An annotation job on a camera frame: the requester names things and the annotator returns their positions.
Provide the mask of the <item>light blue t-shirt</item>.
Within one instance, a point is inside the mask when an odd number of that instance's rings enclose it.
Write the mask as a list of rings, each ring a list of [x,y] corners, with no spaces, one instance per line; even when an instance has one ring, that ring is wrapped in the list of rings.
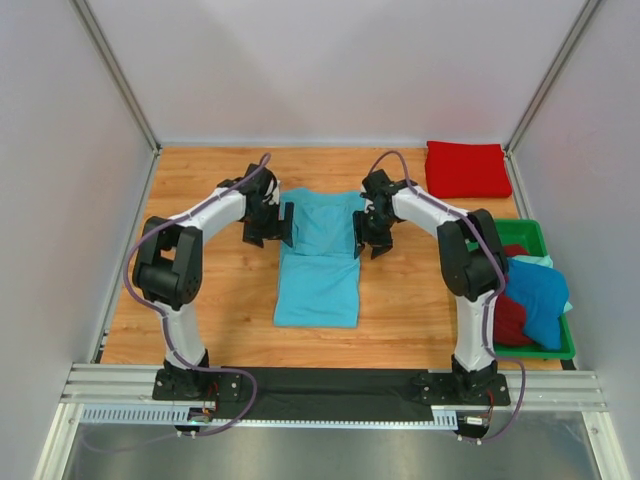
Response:
[[[294,206],[293,245],[281,245],[274,325],[343,328],[358,325],[360,260],[354,256],[357,191],[322,194],[297,188],[281,194]]]

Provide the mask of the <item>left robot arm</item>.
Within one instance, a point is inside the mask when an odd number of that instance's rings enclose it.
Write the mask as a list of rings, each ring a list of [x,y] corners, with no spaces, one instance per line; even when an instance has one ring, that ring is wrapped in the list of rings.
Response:
[[[150,217],[129,254],[130,295],[160,319],[166,345],[153,397],[156,400],[213,401],[224,378],[241,383],[234,369],[211,368],[201,339],[194,301],[203,284],[206,244],[227,226],[243,226],[243,242],[293,244],[294,206],[279,198],[280,182],[264,162],[228,179],[203,201],[170,218]]]

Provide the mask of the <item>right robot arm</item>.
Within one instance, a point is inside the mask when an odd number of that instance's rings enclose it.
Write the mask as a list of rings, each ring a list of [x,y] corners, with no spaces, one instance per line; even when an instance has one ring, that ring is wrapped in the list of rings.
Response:
[[[445,390],[470,404],[488,395],[498,381],[493,347],[497,297],[508,270],[491,214],[469,212],[437,200],[420,188],[366,193],[364,209],[353,215],[355,251],[371,247],[373,259],[393,247],[391,228],[410,222],[437,240],[440,271],[455,297],[457,340]]]

